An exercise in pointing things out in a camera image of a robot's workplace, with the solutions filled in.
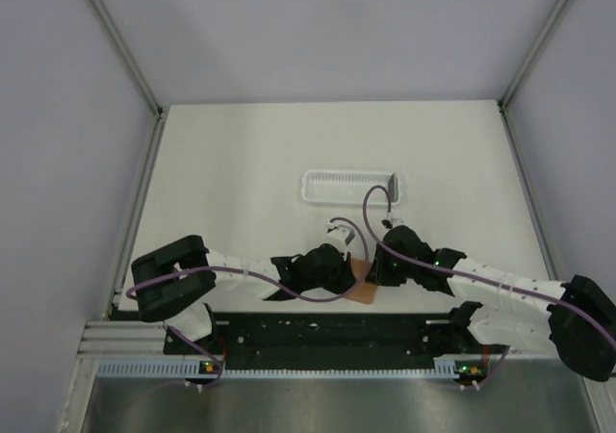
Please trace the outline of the aluminium frame post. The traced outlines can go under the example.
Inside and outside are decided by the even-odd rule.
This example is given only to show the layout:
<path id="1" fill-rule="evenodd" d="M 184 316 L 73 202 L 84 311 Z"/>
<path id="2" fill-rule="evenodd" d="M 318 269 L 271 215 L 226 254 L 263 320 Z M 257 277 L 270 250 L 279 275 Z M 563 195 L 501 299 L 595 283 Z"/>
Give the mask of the aluminium frame post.
<path id="1" fill-rule="evenodd" d="M 160 117 L 164 108 L 145 79 L 123 34 L 119 30 L 104 0 L 85 0 L 98 21 L 103 35 L 110 43 L 129 80 L 154 117 Z"/>
<path id="2" fill-rule="evenodd" d="M 520 89 L 526 83 L 526 80 L 548 48 L 552 38 L 575 1 L 576 0 L 555 0 L 545 21 L 541 24 L 539 32 L 515 70 L 503 95 L 498 100 L 499 109 L 503 115 L 507 112 Z"/>

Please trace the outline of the white plastic basket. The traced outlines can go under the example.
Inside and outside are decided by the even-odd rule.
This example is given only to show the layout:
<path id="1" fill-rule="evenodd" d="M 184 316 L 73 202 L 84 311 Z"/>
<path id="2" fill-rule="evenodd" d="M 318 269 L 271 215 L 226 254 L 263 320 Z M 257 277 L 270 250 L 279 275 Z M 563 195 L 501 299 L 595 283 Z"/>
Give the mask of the white plastic basket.
<path id="1" fill-rule="evenodd" d="M 361 170 L 306 170 L 300 180 L 299 196 L 310 205 L 360 207 L 368 190 L 383 186 L 392 171 Z M 399 202 L 403 196 L 403 185 L 399 181 Z"/>

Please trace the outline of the right aluminium frame post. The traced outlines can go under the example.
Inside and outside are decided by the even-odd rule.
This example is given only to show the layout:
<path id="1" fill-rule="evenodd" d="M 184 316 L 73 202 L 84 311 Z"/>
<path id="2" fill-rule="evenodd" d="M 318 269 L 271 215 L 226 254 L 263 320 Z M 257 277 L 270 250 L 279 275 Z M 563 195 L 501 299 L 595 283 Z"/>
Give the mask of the right aluminium frame post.
<path id="1" fill-rule="evenodd" d="M 503 115 L 507 112 L 520 89 L 526 83 L 526 80 L 548 48 L 552 38 L 575 1 L 576 0 L 555 0 L 545 21 L 541 24 L 539 32 L 515 70 L 503 95 L 498 100 L 499 109 Z"/>

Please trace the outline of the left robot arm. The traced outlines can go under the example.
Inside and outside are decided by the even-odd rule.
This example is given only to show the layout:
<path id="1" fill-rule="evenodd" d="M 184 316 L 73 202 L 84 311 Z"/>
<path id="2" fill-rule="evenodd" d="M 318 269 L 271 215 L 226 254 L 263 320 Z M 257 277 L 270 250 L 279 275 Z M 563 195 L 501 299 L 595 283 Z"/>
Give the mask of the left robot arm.
<path id="1" fill-rule="evenodd" d="M 126 296 L 138 304 L 143 322 L 163 322 L 197 352 L 218 341 L 205 295 L 212 290 L 285 301 L 324 289 L 346 296 L 356 287 L 350 255 L 330 243 L 305 254 L 245 260 L 205 246 L 190 235 L 139 257 L 131 265 L 134 285 Z"/>

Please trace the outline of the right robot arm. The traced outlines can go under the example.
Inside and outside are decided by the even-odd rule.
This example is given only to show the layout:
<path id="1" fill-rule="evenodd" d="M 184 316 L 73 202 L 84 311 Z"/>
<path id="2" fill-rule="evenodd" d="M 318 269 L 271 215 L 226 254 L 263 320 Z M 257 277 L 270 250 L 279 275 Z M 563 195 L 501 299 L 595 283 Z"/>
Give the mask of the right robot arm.
<path id="1" fill-rule="evenodd" d="M 385 287 L 413 281 L 461 300 L 449 340 L 469 352 L 501 345 L 556 356 L 573 372 L 606 382 L 615 370 L 615 304 L 592 279 L 539 280 L 488 267 L 465 253 L 433 249 L 407 225 L 384 223 L 372 275 Z"/>

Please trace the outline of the brown leather card holder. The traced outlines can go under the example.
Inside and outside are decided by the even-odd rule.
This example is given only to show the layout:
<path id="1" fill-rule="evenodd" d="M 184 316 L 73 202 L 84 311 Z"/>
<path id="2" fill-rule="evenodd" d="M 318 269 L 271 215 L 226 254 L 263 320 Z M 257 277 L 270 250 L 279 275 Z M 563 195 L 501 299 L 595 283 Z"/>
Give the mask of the brown leather card holder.
<path id="1" fill-rule="evenodd" d="M 377 286 L 363 276 L 365 269 L 371 270 L 372 263 L 357 258 L 350 259 L 350 268 L 359 285 L 346 297 L 353 302 L 370 305 L 373 303 Z"/>

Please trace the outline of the left aluminium frame post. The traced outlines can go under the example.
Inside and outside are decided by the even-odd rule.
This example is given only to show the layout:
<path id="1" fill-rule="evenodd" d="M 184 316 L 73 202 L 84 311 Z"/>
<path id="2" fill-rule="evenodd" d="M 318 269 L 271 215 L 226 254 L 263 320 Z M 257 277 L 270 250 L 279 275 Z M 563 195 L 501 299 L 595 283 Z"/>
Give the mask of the left aluminium frame post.
<path id="1" fill-rule="evenodd" d="M 98 21 L 103 35 L 110 43 L 129 80 L 154 117 L 160 117 L 164 108 L 145 79 L 123 34 L 119 30 L 104 0 L 85 0 Z"/>

